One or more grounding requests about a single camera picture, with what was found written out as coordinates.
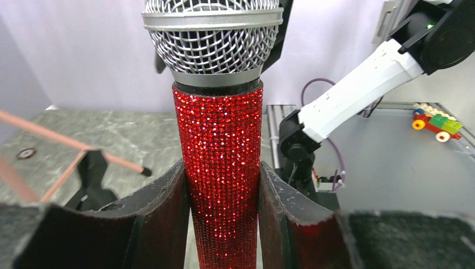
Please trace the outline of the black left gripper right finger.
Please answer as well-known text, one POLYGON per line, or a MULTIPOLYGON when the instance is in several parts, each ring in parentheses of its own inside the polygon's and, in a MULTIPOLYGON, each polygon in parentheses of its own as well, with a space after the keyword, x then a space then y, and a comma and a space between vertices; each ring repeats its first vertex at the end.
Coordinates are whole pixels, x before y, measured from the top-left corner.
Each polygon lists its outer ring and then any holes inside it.
POLYGON ((331 211, 260 164, 264 268, 473 268, 474 217, 433 211, 331 211))

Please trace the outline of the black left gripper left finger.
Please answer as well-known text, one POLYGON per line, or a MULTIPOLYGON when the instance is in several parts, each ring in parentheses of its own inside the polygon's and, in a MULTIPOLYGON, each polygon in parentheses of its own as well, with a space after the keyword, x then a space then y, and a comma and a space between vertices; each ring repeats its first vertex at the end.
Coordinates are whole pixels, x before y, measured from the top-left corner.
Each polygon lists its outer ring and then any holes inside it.
POLYGON ((183 161, 97 211, 1 204, 2 268, 183 268, 190 205, 183 161))

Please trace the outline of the red glitter microphone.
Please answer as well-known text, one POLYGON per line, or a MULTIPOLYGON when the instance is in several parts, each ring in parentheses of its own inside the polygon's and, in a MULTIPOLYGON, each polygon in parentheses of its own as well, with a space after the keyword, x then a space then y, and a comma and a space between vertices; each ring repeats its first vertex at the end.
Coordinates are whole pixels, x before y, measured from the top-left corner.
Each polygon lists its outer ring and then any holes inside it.
POLYGON ((257 265, 260 76, 227 94, 172 85, 201 268, 257 265))

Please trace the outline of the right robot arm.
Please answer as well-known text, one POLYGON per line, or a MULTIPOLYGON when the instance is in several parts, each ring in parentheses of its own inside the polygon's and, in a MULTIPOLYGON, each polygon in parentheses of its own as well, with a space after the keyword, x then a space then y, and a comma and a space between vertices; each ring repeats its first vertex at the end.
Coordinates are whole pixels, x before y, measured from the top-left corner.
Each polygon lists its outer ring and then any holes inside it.
MULTIPOLYGON (((193 94, 227 94, 281 55, 291 1, 146 1, 157 72, 193 94)), ((420 75, 474 52, 473 1, 415 1, 366 60, 280 124, 278 146, 295 168, 351 116, 420 75)))

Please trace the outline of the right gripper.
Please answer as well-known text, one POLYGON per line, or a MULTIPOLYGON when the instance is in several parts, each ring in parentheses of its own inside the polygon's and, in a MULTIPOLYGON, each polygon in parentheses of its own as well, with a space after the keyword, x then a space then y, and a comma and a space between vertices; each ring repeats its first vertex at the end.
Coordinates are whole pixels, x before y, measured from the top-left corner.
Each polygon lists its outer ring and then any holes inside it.
POLYGON ((154 1, 155 70, 261 73, 279 57, 292 1, 154 1))

